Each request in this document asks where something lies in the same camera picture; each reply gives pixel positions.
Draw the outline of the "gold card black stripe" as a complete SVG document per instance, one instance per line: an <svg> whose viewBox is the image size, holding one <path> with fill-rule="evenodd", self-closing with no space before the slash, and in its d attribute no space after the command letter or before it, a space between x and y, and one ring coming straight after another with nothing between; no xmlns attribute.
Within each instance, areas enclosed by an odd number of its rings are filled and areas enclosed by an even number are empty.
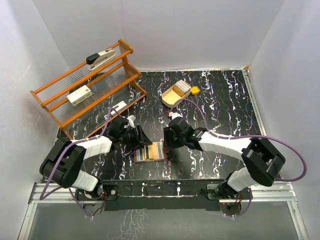
<svg viewBox="0 0 320 240"><path fill-rule="evenodd" d="M157 156L157 150L154 146L145 146L141 158L143 161L155 160Z"/></svg>

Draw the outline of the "brown leather card holder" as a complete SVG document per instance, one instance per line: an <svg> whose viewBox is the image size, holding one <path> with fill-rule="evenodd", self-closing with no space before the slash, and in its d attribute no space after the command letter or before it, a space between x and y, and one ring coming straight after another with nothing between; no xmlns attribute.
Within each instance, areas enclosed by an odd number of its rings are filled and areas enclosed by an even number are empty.
<svg viewBox="0 0 320 240"><path fill-rule="evenodd" d="M166 159L162 141L153 142L152 145L144 146L134 152L135 163L159 162Z"/></svg>

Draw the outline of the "beige oval tray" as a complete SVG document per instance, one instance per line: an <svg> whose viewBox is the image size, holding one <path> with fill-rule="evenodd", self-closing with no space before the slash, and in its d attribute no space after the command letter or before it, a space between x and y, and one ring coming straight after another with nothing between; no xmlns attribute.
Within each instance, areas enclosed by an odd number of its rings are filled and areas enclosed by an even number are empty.
<svg viewBox="0 0 320 240"><path fill-rule="evenodd" d="M162 103L169 108L173 107L174 103L178 100L187 98L191 93L190 91L188 95L180 97L177 93L174 92L173 88L174 84L169 89L167 89L161 96Z"/></svg>

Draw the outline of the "stack of credit cards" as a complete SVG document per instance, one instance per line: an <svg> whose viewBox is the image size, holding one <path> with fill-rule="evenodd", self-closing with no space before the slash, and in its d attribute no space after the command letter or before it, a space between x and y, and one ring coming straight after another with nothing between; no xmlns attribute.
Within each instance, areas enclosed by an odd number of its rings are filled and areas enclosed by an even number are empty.
<svg viewBox="0 0 320 240"><path fill-rule="evenodd" d="M173 85L173 91L180 97L188 95L190 90L191 86L183 80L179 80Z"/></svg>

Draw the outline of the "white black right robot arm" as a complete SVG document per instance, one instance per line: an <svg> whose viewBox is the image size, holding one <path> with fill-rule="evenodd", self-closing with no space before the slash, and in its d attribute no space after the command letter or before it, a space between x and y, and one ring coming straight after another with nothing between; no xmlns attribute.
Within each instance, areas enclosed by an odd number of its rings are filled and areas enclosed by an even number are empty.
<svg viewBox="0 0 320 240"><path fill-rule="evenodd" d="M221 184L203 189L209 196L233 199L252 185L270 187L286 162L285 157L266 138L231 139L225 135L213 135L203 127L193 128L180 116L169 122L163 129L163 135L163 148L167 151L188 147L243 161L244 166L230 173Z"/></svg>

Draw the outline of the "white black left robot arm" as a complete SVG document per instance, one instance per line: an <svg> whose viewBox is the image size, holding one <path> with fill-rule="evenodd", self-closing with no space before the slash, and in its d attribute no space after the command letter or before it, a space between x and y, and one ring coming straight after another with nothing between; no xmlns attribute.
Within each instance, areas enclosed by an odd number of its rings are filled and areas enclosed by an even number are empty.
<svg viewBox="0 0 320 240"><path fill-rule="evenodd" d="M117 117L104 126L99 135L81 140L59 138L39 168L47 183L40 195L44 200L53 191L47 192L50 182L58 184L57 189L75 188L86 192L90 199L101 199L103 185L101 180L81 170L83 161L91 157L107 154L116 143L125 144L131 150L139 150L152 145L140 125L134 124L133 115Z"/></svg>

